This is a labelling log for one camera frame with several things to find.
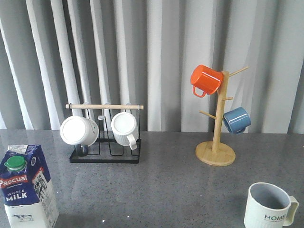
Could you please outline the blue white milk carton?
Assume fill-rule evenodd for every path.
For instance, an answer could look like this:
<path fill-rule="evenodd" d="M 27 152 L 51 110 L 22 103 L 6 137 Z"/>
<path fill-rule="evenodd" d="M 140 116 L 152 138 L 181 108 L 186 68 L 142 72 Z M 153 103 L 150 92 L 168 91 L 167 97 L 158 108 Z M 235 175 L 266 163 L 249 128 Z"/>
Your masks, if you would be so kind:
<path fill-rule="evenodd" d="M 53 228 L 59 212 L 41 145 L 10 145 L 0 163 L 0 191 L 12 228 Z"/>

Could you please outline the white HOME mug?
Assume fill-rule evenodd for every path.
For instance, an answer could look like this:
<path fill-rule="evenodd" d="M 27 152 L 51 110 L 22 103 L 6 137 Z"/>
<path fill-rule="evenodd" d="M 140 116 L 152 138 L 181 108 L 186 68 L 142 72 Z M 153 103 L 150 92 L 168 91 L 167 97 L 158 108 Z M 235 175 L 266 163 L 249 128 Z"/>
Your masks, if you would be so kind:
<path fill-rule="evenodd" d="M 257 182 L 248 189 L 244 226 L 283 228 L 292 225 L 299 202 L 280 187 Z"/>

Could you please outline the white ribbed mug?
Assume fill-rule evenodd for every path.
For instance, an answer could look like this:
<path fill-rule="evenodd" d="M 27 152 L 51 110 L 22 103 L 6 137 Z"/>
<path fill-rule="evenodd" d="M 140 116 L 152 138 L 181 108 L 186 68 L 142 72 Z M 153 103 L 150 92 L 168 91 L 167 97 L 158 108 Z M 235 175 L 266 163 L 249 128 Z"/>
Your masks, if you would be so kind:
<path fill-rule="evenodd" d="M 129 146 L 131 150 L 137 149 L 139 132 L 137 121 L 131 113 L 116 114 L 111 121 L 111 128 L 118 144 Z"/>

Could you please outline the orange mug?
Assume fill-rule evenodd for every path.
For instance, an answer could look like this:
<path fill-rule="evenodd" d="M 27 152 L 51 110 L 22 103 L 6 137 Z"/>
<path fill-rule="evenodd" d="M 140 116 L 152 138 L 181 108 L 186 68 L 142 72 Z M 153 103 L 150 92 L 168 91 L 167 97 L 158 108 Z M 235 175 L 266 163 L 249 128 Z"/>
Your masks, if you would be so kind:
<path fill-rule="evenodd" d="M 215 71 L 205 65 L 198 65 L 191 77 L 193 94 L 197 97 L 204 97 L 206 94 L 215 93 L 223 80 L 223 73 Z"/>

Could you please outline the white smiley mug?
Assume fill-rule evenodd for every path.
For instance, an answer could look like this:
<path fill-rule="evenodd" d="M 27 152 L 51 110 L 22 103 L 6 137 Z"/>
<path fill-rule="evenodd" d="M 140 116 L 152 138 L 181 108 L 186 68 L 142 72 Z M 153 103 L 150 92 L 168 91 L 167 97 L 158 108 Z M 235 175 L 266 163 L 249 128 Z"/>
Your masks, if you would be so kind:
<path fill-rule="evenodd" d="M 96 142 L 98 134 L 96 122 L 81 116 L 68 117 L 60 127 L 62 140 L 74 145 L 76 153 L 81 157 L 88 155 L 88 147 Z"/>

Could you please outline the wooden mug tree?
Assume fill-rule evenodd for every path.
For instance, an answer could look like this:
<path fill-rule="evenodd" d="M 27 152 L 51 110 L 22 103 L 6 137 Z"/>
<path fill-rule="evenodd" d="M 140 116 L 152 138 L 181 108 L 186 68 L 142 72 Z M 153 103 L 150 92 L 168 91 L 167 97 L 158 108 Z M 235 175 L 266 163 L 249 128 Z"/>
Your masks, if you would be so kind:
<path fill-rule="evenodd" d="M 215 120 L 213 140 L 202 142 L 198 144 L 195 149 L 195 154 L 197 158 L 208 165 L 228 166 L 232 164 L 236 158 L 236 154 L 234 150 L 228 145 L 221 143 L 220 137 L 221 137 L 225 102 L 227 100 L 233 99 L 233 97 L 227 97 L 228 80 L 231 76 L 236 75 L 247 69 L 248 67 L 246 66 L 233 73 L 229 73 L 228 71 L 222 72 L 223 81 L 219 89 L 217 90 L 218 98 L 217 98 L 217 108 L 216 108 L 215 116 L 200 110 L 201 114 L 207 115 L 208 117 L 213 118 Z"/>

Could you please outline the blue mug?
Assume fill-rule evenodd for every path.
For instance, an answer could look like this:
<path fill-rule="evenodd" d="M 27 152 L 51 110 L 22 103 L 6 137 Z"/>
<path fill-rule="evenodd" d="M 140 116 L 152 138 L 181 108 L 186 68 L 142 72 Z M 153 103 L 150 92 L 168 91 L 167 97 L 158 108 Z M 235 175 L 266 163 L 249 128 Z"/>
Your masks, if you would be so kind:
<path fill-rule="evenodd" d="M 224 113 L 223 123 L 229 133 L 240 134 L 251 125 L 251 119 L 247 111 L 243 107 Z"/>

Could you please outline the grey pleated curtain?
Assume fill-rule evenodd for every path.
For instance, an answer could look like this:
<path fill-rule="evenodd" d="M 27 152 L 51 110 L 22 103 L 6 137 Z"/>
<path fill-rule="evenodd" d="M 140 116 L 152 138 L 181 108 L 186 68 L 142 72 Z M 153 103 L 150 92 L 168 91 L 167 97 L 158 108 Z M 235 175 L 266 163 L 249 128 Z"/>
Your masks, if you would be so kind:
<path fill-rule="evenodd" d="M 199 64 L 247 68 L 225 109 L 245 108 L 248 132 L 304 132 L 301 0 L 3 0 L 0 127 L 57 130 L 87 102 L 143 105 L 143 130 L 211 132 Z"/>

